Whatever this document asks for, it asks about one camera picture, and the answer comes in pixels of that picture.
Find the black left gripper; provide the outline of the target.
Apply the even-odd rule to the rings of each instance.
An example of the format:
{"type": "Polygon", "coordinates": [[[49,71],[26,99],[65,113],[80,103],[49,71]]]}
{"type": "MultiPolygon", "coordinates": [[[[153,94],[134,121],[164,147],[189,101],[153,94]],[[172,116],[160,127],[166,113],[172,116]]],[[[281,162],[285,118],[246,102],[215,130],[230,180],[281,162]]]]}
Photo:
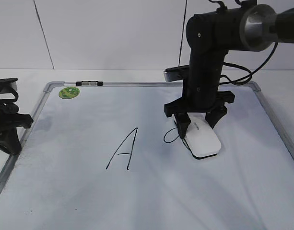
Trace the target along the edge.
{"type": "Polygon", "coordinates": [[[28,129],[34,120],[29,114],[18,113],[19,107],[15,102],[19,95],[17,92],[10,94],[13,98],[0,98],[0,150],[9,155],[17,155],[21,152],[22,146],[16,128],[28,129]]]}

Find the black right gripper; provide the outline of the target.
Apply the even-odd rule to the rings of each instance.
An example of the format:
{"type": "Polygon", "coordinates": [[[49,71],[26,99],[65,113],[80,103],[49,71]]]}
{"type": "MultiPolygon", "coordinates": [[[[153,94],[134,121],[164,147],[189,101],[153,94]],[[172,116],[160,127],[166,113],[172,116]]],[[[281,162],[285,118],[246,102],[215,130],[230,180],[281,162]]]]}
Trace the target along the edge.
{"type": "Polygon", "coordinates": [[[206,113],[205,120],[214,129],[227,114],[224,103],[233,103],[231,91],[218,91],[226,51],[210,51],[201,55],[191,52],[188,74],[183,80],[182,96],[164,105],[167,117],[174,114],[178,134],[186,136],[191,123],[187,113],[206,113]]]}

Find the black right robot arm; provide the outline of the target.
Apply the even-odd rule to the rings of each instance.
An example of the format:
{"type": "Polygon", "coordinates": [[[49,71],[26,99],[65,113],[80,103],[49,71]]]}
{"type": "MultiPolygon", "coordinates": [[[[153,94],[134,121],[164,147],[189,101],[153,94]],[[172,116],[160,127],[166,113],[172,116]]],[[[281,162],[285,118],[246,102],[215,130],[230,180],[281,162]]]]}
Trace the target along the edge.
{"type": "Polygon", "coordinates": [[[190,125],[190,113],[205,113],[214,127],[227,114],[225,104],[234,102],[232,92],[218,90],[229,51],[260,52],[270,45],[294,44],[294,8],[276,13],[255,0],[242,1],[234,9],[219,2],[216,11],[192,16],[185,34],[191,49],[189,64],[164,71],[167,82],[183,82],[181,97],[164,105],[165,115],[175,118],[181,138],[190,125]]]}

